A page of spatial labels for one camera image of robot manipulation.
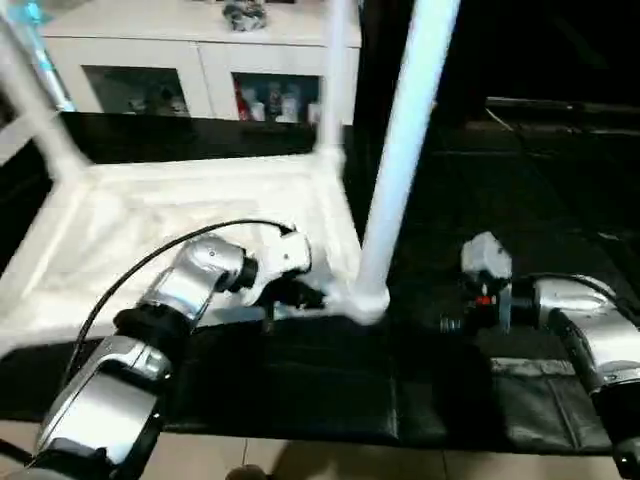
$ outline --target white cabinet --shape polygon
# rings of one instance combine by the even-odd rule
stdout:
[[[309,122],[320,114],[326,7],[268,4],[266,28],[232,32],[220,3],[93,0],[42,35],[82,112]],[[342,121],[351,124],[361,45],[355,4],[347,33]]]

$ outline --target cabinet glass door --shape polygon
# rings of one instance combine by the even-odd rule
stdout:
[[[240,120],[315,124],[320,79],[313,75],[232,72]]]
[[[82,66],[105,113],[188,117],[175,68]]]
[[[193,42],[118,38],[45,38],[80,112],[211,118]]]

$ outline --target figurine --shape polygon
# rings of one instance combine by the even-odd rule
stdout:
[[[238,32],[258,30],[267,25],[267,12],[262,0],[225,0],[222,14],[231,28]]]
[[[269,98],[267,100],[267,114],[270,120],[275,120],[282,115],[282,93],[280,92],[280,83],[269,83]]]

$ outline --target white pvc pipe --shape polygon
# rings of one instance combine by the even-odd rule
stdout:
[[[76,178],[84,173],[86,160],[55,117],[36,74],[9,25],[0,18],[0,87],[7,99],[31,125],[35,142],[44,154],[54,180]]]
[[[320,98],[320,126],[316,149],[323,152],[342,150],[342,100],[344,98],[344,64],[347,22],[351,0],[329,0],[329,21],[325,75]]]
[[[365,233],[356,302],[381,304],[459,0],[416,0]]]

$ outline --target robotic arm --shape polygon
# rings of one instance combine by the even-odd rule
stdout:
[[[271,280],[310,266],[298,232],[259,260],[215,235],[186,243],[138,304],[116,315],[116,333],[60,393],[34,461],[12,478],[138,478],[162,429],[173,375],[212,296],[245,289],[255,300]]]
[[[640,332],[606,284],[582,275],[511,276],[491,233],[466,243],[462,267],[478,287],[468,331],[499,325],[545,328],[562,341],[613,445],[623,478],[640,479]]]

